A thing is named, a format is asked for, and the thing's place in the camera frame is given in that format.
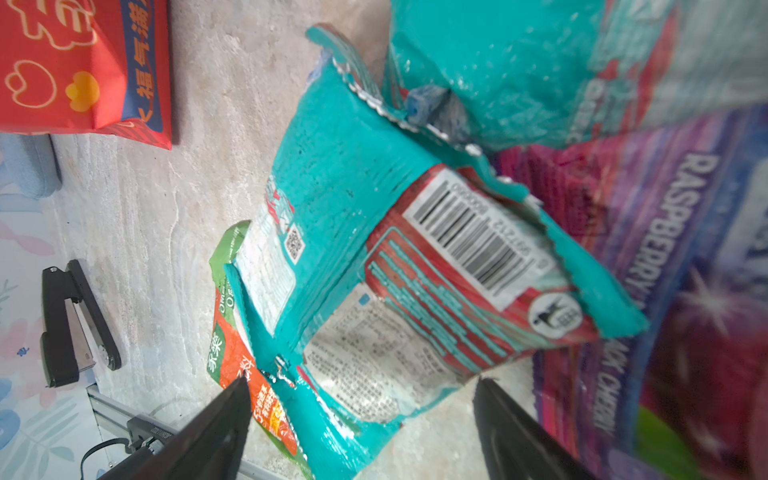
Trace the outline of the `blue grey object behind arm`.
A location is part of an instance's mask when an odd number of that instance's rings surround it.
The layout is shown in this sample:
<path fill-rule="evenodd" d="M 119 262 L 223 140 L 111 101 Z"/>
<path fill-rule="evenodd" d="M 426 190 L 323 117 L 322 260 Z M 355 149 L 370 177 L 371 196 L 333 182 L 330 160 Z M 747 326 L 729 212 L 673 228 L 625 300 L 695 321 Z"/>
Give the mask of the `blue grey object behind arm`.
<path fill-rule="evenodd" d="M 49 135 L 1 134 L 1 187 L 16 185 L 32 199 L 46 198 L 62 186 Z"/>

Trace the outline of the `red paper gift bag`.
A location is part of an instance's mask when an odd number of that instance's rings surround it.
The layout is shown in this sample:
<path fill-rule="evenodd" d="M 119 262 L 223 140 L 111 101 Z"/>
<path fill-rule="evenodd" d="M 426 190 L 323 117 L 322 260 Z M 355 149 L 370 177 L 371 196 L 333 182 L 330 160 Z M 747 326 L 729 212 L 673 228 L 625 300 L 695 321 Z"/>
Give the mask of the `red paper gift bag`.
<path fill-rule="evenodd" d="M 165 1 L 1 4 L 1 130 L 172 147 Z"/>

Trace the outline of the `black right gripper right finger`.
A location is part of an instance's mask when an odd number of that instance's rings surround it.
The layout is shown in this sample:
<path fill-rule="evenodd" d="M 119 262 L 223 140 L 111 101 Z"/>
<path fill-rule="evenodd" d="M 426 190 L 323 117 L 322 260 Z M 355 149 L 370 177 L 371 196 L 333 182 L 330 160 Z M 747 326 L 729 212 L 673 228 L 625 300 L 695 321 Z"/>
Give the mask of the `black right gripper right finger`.
<path fill-rule="evenodd" d="M 478 380 L 473 408 L 491 479 L 594 477 L 493 379 Z"/>

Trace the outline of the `purple Fox's berries candy bag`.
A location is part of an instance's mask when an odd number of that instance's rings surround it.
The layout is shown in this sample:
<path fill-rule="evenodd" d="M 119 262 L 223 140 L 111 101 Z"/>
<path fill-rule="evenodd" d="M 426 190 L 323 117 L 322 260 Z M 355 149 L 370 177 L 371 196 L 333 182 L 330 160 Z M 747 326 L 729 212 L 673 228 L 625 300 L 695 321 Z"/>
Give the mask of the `purple Fox's berries candy bag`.
<path fill-rule="evenodd" d="M 767 475 L 767 110 L 495 160 L 646 315 L 533 360 L 540 424 L 601 479 Z"/>

